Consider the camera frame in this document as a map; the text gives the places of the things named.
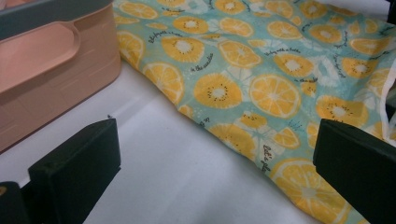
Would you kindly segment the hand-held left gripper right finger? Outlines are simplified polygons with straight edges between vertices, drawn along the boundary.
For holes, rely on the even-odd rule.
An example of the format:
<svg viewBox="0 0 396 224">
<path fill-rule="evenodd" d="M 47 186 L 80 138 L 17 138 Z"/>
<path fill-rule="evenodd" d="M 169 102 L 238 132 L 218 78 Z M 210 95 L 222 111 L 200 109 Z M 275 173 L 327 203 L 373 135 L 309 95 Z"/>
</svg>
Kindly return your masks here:
<svg viewBox="0 0 396 224">
<path fill-rule="evenodd" d="M 396 224 L 396 147 L 349 124 L 323 119 L 313 163 L 371 224 Z"/>
</svg>

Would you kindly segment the pink plastic basket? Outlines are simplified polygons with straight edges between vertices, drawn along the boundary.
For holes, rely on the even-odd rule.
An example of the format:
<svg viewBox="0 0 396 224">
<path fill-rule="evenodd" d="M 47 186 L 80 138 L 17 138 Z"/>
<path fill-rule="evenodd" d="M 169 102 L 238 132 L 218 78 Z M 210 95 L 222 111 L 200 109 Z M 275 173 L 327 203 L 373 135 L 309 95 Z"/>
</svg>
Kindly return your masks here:
<svg viewBox="0 0 396 224">
<path fill-rule="evenodd" d="M 0 0 L 0 154 L 120 74 L 114 0 Z"/>
</svg>

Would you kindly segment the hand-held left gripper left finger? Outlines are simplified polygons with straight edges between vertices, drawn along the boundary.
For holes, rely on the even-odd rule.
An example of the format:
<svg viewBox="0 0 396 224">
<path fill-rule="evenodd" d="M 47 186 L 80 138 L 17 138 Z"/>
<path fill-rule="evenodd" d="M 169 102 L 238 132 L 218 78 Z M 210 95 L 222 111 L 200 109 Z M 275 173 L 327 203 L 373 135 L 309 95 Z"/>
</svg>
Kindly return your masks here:
<svg viewBox="0 0 396 224">
<path fill-rule="evenodd" d="M 32 224 L 82 224 L 120 170 L 117 122 L 81 129 L 28 168 L 22 188 Z"/>
</svg>

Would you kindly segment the orange-slice print cloth bag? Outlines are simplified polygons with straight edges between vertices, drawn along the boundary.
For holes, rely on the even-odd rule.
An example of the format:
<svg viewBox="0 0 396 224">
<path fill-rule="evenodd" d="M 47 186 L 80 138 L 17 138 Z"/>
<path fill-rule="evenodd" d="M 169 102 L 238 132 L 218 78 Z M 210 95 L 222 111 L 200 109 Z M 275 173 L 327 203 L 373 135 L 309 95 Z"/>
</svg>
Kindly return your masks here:
<svg viewBox="0 0 396 224">
<path fill-rule="evenodd" d="M 316 0 L 114 0 L 121 57 L 324 224 L 376 223 L 313 165 L 322 119 L 392 144 L 396 25 Z"/>
</svg>

